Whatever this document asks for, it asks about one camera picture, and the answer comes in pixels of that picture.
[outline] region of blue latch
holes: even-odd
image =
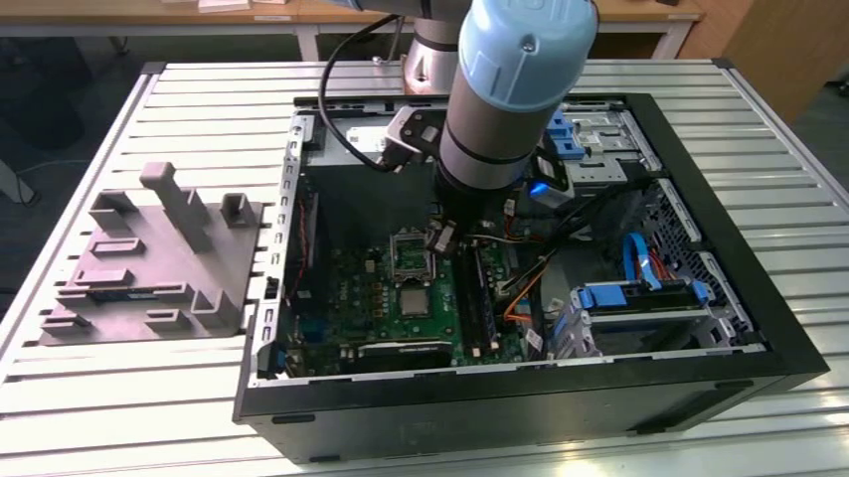
[[[560,332],[567,327],[567,323],[568,323],[567,314],[564,313],[563,315],[560,315],[560,320],[557,320],[557,325],[555,326],[555,335],[553,336],[560,335]]]
[[[572,139],[555,139],[555,147],[557,148],[557,156],[564,160],[584,159],[587,151],[579,146]]]
[[[559,109],[548,121],[548,135],[552,139],[572,139],[572,121],[567,120],[563,111]]]
[[[700,280],[693,280],[693,291],[696,292],[696,297],[700,300],[700,303],[707,304],[712,299],[712,294],[708,291],[708,285]]]
[[[587,288],[581,288],[579,290],[579,300],[581,300],[581,308],[589,310],[596,303],[593,302],[593,295],[591,295],[589,290]]]
[[[620,285],[592,285],[588,287],[597,306],[625,306],[628,300]]]

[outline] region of wooden desk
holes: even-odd
[[[601,33],[661,34],[653,58],[673,59],[703,19],[695,0],[671,7],[655,0],[596,0]],[[254,4],[252,10],[201,14],[194,3],[159,0],[0,0],[0,36],[159,36],[296,34],[302,58],[320,60],[318,35],[353,33],[382,14],[357,12],[320,0]],[[378,32],[392,32],[385,27]]]
[[[704,11],[695,0],[681,0],[677,7],[655,0],[596,0],[603,23],[699,21]],[[302,23],[360,23],[380,20],[386,14],[357,12],[322,1],[302,1],[300,21]]]
[[[322,1],[302,0],[298,13],[300,44],[306,58],[320,59],[317,35],[322,33],[353,33],[369,23],[384,18],[380,12],[357,12]],[[600,33],[653,33],[661,34],[655,49],[655,60],[672,60],[688,38],[696,22],[704,17],[704,10],[695,0],[681,0],[677,7],[655,0],[596,0],[601,17]],[[384,32],[392,32],[392,26]]]
[[[265,16],[281,17],[278,22],[296,23],[301,8],[302,0],[292,0],[286,5],[256,3],[250,10],[202,14],[198,12],[197,2],[167,4],[161,0],[3,0],[0,24],[240,25],[264,24],[269,21],[264,20]]]

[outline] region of blue led light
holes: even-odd
[[[539,196],[540,194],[543,194],[545,191],[548,190],[548,185],[544,184],[543,182],[537,182],[532,187],[531,187],[531,195],[532,196]]]

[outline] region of motherboard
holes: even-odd
[[[509,272],[505,251],[481,243],[476,254],[493,298]],[[392,371],[404,355],[445,367],[525,360],[516,330],[494,330],[488,349],[477,348],[472,338],[480,330],[462,320],[454,260],[433,256],[424,234],[401,231],[384,246],[336,248],[330,255],[326,313],[300,323],[309,375],[338,375],[354,362],[369,367],[369,356],[381,371]],[[496,326],[493,310],[488,318]]]

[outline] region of aluminum extrusion table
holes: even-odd
[[[735,70],[708,61],[591,62],[575,92],[651,92],[832,372],[680,434],[356,461],[300,469],[232,422],[245,337],[47,348],[41,311],[95,222],[98,191],[138,204],[146,161],[205,200],[242,191],[277,215],[293,98],[322,64],[167,65],[138,80],[0,327],[0,476],[737,476],[849,469],[849,196]],[[334,94],[402,92],[397,64],[344,63]],[[261,236],[261,243],[274,238]],[[258,252],[256,271],[268,266]],[[264,277],[249,298],[262,296]]]

